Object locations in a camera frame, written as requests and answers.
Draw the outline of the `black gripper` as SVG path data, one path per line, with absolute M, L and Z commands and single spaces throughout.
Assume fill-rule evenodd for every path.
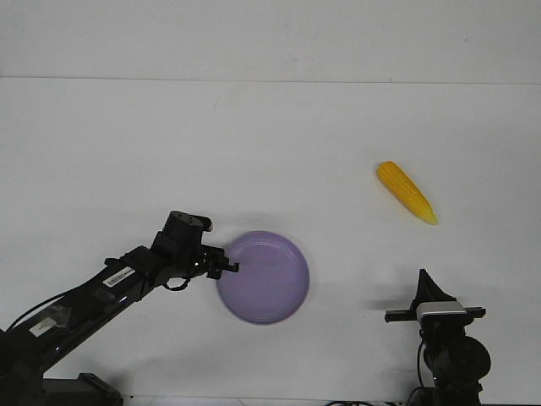
M 387 310 L 385 312 L 385 322 L 416 321 L 426 337 L 442 336 L 444 333 L 455 336 L 462 335 L 466 326 L 485 316 L 484 307 L 464 307 L 459 302 L 466 310 L 466 315 L 431 316 L 423 319 L 421 323 L 418 322 L 416 310 L 422 303 L 451 301 L 456 301 L 456 298 L 445 293 L 425 269 L 420 269 L 412 308 L 407 310 Z
M 153 283 L 167 284 L 172 278 L 191 280 L 203 275 L 221 279 L 224 272 L 238 272 L 239 264 L 230 263 L 224 249 L 202 243 L 203 233 L 212 227 L 208 217 L 171 211 L 150 248 L 160 259 L 152 274 Z

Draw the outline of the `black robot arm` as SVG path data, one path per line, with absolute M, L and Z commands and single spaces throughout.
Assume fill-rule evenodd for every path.
M 153 289 L 183 279 L 179 290 L 199 276 L 218 280 L 237 272 L 222 248 L 205 245 L 212 229 L 208 217 L 172 211 L 151 247 L 139 246 L 90 280 L 44 301 L 1 333 L 3 405 L 121 405 L 118 390 L 91 373 L 75 379 L 45 373 L 131 304 Z
M 384 320 L 415 321 L 420 344 L 417 363 L 425 364 L 433 385 L 421 376 L 407 405 L 480 405 L 481 379 L 489 374 L 491 358 L 486 347 L 466 334 L 466 327 L 485 317 L 483 307 L 465 307 L 445 293 L 424 269 L 418 273 L 418 285 L 410 306 L 388 310 Z

